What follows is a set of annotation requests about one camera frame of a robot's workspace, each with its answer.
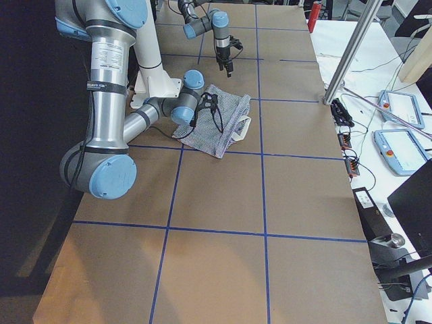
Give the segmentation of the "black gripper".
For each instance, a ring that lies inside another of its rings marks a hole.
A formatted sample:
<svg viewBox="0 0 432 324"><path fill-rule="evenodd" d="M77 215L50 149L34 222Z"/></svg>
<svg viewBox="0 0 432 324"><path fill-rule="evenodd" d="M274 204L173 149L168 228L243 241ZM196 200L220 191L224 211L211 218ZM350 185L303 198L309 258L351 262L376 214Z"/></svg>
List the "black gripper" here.
<svg viewBox="0 0 432 324"><path fill-rule="evenodd" d="M232 58L230 57L229 47L217 47L215 50L216 60L219 65L219 70L226 71L227 77L231 78L234 72L234 64Z"/></svg>

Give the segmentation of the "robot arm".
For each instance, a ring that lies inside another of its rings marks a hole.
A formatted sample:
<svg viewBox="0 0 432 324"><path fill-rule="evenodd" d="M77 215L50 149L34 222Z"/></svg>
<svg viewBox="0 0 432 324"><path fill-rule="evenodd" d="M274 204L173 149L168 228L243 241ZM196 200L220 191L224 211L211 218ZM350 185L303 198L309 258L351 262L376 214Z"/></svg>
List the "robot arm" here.
<svg viewBox="0 0 432 324"><path fill-rule="evenodd" d="M215 58L219 70L225 70L227 77L230 78L234 71L231 48L235 47L241 53L243 50L242 43L230 34L230 19L226 12L212 9L203 17L197 16L195 7L201 6L203 3L207 3L207 1L178 1L178 9L185 21L184 34L187 39L193 39L212 30Z"/></svg>
<svg viewBox="0 0 432 324"><path fill-rule="evenodd" d="M129 142L161 117L189 124L203 75L173 79L163 69L149 1L57 1L55 20L61 35L91 43L87 131L61 160L61 177L73 189L117 199L137 175Z"/></svg>

